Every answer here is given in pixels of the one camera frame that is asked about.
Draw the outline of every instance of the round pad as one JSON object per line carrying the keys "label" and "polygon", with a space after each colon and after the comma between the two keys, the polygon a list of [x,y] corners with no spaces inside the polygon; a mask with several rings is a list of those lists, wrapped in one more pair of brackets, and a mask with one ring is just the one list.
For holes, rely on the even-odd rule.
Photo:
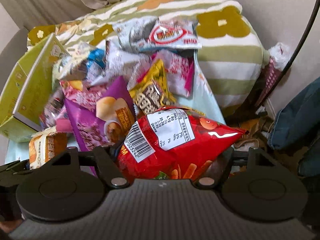
{"label": "round pad", "polygon": [[94,210],[103,200],[104,187],[86,172],[49,168],[29,176],[18,186],[16,196],[27,218],[64,221]]}
{"label": "round pad", "polygon": [[224,183],[221,193],[226,204],[239,215],[262,221],[293,218],[308,200],[299,179],[274,167],[239,173]]}

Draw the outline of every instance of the pile of snacks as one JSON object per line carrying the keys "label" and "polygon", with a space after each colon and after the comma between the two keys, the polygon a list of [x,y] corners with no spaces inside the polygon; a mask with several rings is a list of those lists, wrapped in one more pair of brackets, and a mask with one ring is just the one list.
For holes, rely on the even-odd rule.
{"label": "pile of snacks", "polygon": [[194,60],[185,55],[201,48],[194,25],[135,18],[113,25],[119,41],[106,41],[105,51],[82,42],[56,62],[40,116],[45,130],[29,144],[33,168],[73,132],[81,151],[124,140],[116,165],[129,180],[196,180],[244,131],[176,103],[191,96]]}

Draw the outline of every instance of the green box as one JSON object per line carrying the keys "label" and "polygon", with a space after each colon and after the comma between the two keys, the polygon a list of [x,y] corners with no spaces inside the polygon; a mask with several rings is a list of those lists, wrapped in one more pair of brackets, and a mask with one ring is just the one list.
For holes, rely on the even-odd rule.
{"label": "green box", "polygon": [[68,55],[52,33],[15,64],[0,96],[0,133],[26,142],[40,131],[39,115],[52,93],[52,65]]}

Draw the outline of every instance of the nutrition label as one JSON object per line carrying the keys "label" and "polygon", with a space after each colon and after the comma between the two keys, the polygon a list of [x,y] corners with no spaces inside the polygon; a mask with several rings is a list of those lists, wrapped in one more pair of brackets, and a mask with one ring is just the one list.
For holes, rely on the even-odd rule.
{"label": "nutrition label", "polygon": [[159,146],[167,151],[195,138],[188,115],[181,109],[170,109],[147,115],[158,137]]}

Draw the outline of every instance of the striped blanket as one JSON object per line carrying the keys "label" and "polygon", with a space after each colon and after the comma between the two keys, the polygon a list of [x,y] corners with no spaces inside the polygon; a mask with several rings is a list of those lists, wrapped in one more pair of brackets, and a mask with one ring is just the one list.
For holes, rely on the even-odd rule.
{"label": "striped blanket", "polygon": [[28,49],[54,32],[72,53],[79,41],[95,46],[115,38],[112,24],[135,17],[181,16],[199,21],[196,32],[202,49],[198,61],[224,114],[232,114],[251,91],[269,54],[234,0],[123,0],[71,22],[38,26],[28,35]]}

